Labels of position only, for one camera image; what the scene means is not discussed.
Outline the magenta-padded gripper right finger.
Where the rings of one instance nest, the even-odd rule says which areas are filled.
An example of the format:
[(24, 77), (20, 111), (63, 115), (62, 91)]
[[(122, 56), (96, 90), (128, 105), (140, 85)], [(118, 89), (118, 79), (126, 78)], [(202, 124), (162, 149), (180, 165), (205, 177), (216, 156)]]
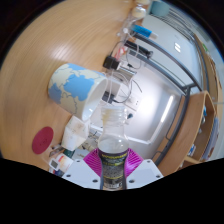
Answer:
[(128, 150), (124, 164), (125, 189), (141, 188), (162, 177), (162, 173), (151, 159), (144, 160), (134, 150)]

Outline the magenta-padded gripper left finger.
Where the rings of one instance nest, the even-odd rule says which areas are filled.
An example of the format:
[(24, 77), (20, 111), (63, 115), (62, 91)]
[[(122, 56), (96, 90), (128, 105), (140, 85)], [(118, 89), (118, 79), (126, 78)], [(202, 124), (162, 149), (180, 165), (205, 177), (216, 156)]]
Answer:
[(83, 159), (75, 159), (62, 178), (83, 188), (102, 190), (103, 168), (98, 150), (94, 149)]

